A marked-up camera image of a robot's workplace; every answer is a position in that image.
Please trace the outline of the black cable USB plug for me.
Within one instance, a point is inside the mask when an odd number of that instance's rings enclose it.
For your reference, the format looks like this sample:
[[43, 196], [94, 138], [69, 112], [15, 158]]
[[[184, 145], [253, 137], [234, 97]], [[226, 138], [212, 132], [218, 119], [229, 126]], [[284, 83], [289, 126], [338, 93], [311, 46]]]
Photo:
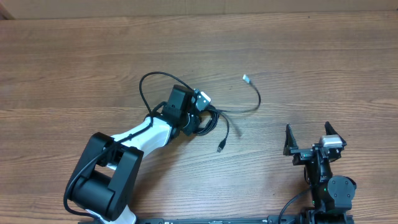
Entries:
[[214, 106], [208, 106], [205, 109], [205, 112], [210, 115], [210, 119], [207, 121], [207, 123], [205, 124], [204, 127], [197, 127], [193, 133], [196, 135], [199, 135], [199, 136], [204, 136], [204, 135], [210, 134], [217, 127], [220, 118], [222, 118], [226, 123], [226, 134], [225, 134], [224, 138], [218, 144], [218, 147], [216, 150], [217, 152], [222, 152], [227, 143], [229, 133], [231, 131], [231, 126], [235, 129], [235, 131], [237, 132], [237, 134], [239, 136], [241, 135], [241, 131], [233, 123], [232, 119], [227, 115], [227, 111], [219, 110]]

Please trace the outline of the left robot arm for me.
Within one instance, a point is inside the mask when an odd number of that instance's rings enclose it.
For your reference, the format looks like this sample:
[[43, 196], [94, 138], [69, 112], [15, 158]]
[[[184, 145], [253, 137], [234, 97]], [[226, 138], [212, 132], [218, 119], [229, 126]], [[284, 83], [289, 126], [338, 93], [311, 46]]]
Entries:
[[175, 85], [144, 121], [122, 134], [92, 135], [70, 177], [63, 201], [74, 202], [93, 223], [136, 223], [129, 208], [141, 162], [179, 133], [190, 135], [211, 103], [203, 91]]

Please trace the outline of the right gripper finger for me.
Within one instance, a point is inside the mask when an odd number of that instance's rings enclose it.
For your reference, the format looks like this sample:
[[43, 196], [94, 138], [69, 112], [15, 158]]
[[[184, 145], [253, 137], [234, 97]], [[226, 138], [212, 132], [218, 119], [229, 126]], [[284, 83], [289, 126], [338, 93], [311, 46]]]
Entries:
[[325, 123], [325, 132], [326, 135], [337, 135], [342, 142], [342, 146], [346, 146], [346, 141], [335, 131], [329, 121]]
[[292, 128], [291, 128], [290, 124], [287, 124], [286, 129], [285, 129], [284, 152], [294, 152], [298, 149], [299, 149], [299, 147], [298, 147], [297, 142], [292, 133]]

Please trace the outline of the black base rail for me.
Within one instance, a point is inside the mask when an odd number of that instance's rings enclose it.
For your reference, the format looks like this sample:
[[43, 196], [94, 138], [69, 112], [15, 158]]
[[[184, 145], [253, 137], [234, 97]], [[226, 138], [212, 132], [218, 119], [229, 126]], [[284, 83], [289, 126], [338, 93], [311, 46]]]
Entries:
[[[299, 223], [348, 223], [354, 224], [353, 217], [348, 215], [346, 219], [325, 217], [314, 222], [305, 221], [300, 215], [283, 215], [280, 223], [282, 224], [299, 224]], [[78, 222], [79, 224], [99, 224], [99, 223], [122, 223], [122, 222], [104, 222], [99, 220], [91, 220]], [[277, 224], [279, 223], [278, 215], [269, 215], [267, 218], [227, 218], [227, 219], [177, 219], [164, 220], [163, 218], [138, 218], [135, 223], [138, 224]]]

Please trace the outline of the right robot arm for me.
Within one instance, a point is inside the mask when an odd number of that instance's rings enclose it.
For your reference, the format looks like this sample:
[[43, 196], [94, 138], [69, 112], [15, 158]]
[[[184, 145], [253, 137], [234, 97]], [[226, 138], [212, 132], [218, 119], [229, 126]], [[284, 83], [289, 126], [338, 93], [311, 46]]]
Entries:
[[[280, 211], [278, 223], [353, 223], [346, 212], [352, 209], [357, 189], [356, 182], [346, 176], [333, 175], [330, 164], [341, 158], [346, 141], [325, 123], [326, 134], [310, 148], [301, 149], [294, 138], [291, 125], [285, 129], [283, 155], [292, 156], [295, 166], [304, 166], [304, 178], [308, 189], [290, 199]], [[286, 209], [298, 198], [311, 193], [312, 207], [306, 207], [296, 217], [285, 215]]]

